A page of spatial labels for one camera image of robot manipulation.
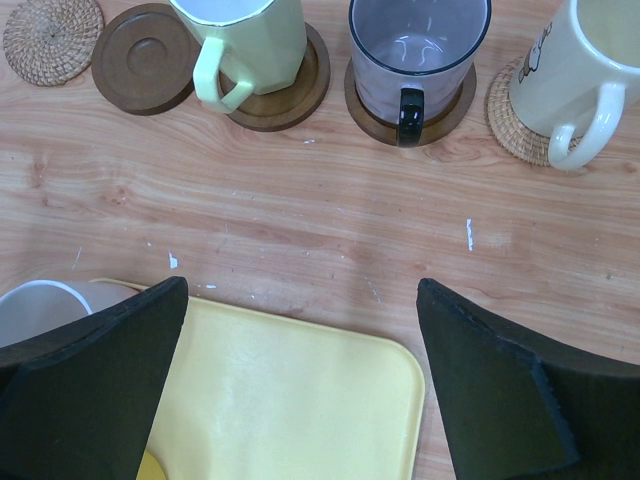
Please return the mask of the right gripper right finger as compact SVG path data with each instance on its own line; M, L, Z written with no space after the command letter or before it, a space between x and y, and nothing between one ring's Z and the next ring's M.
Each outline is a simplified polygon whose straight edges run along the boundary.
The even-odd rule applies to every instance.
M419 326L460 479L635 479L639 368L556 341L436 280Z

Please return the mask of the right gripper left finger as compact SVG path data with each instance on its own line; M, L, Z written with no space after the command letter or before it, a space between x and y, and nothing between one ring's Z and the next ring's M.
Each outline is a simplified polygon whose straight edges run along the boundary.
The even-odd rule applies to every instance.
M187 305L172 276L48 332L2 334L2 478L136 478Z

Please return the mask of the yellow cup black handle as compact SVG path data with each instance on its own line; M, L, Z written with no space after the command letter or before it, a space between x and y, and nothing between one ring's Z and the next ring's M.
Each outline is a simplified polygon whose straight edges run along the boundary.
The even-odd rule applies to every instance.
M156 458L145 451L142 457L136 480L166 480L166 474Z

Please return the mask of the pink translucent cup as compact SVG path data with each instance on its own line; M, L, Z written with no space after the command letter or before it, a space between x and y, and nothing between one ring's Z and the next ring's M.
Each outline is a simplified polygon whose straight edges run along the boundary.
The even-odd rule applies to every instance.
M1 347L67 325L137 294L109 282L33 280L1 296Z

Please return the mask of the light wooden coaster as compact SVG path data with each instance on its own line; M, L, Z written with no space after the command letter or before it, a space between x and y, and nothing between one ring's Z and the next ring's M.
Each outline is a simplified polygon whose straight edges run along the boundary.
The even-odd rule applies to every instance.
M527 126L518 117L511 102L511 79L528 63L528 57L519 57L496 75L486 94L485 116L494 137L509 153L526 163L550 167L550 137Z

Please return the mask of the brown coaster top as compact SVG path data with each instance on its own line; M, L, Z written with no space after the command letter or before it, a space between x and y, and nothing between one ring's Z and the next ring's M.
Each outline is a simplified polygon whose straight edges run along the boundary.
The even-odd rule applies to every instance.
M439 115L424 122L417 146L434 143L451 133L461 123L471 107L476 87L476 68L472 64L447 107ZM344 95L349 114L362 131L383 144L397 145L396 126L375 117L361 102L356 90L352 61L348 62L345 71Z

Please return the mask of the brown coaster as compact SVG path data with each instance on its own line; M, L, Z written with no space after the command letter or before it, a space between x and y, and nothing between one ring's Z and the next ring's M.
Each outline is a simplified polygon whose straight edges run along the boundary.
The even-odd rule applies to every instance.
M193 92L200 49L170 5L145 3L104 28L92 54L92 76L102 96L118 109L155 115Z
M461 123L471 107L476 87L476 68L472 64L447 107L439 115L424 122L417 146L434 143L451 133ZM362 131L383 144L397 145L396 126L375 117L361 102L356 90L352 61L348 62L345 71L344 95L349 114Z
M228 117L243 128L277 132L307 119L322 103L331 79L329 52L318 31L305 23L307 45L294 83L265 95L252 94Z

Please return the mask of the cream cup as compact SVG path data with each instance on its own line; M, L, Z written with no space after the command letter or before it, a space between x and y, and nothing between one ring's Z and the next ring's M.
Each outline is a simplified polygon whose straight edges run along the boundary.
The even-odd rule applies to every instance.
M565 1L514 72L518 119L549 140L560 170L593 160L639 99L639 4Z

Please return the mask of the woven rattan coaster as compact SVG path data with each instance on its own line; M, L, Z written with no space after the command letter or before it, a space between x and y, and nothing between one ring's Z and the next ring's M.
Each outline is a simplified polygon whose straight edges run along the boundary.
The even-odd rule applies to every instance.
M5 58L32 85L61 86L89 67L104 25L96 1L24 1L6 22Z

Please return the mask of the purple cup black handle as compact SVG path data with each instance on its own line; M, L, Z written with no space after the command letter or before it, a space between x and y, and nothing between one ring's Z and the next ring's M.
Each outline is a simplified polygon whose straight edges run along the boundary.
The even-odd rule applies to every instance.
M356 92L399 147L451 103L490 26L489 0L355 0L349 5Z

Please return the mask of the brown coaster bottom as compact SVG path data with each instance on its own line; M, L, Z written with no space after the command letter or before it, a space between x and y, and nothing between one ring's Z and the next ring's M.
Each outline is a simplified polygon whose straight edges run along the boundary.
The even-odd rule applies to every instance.
M329 52L318 31L305 23L307 45L294 83L265 95L252 94L228 117L243 128L277 132L307 119L322 103L331 79Z

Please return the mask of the white cup green handle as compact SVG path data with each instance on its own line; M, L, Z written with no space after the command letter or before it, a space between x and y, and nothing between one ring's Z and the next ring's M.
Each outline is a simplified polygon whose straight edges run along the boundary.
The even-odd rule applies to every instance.
M170 3L201 45L193 70L198 99L231 114L251 95L291 86L307 34L299 0L177 0Z

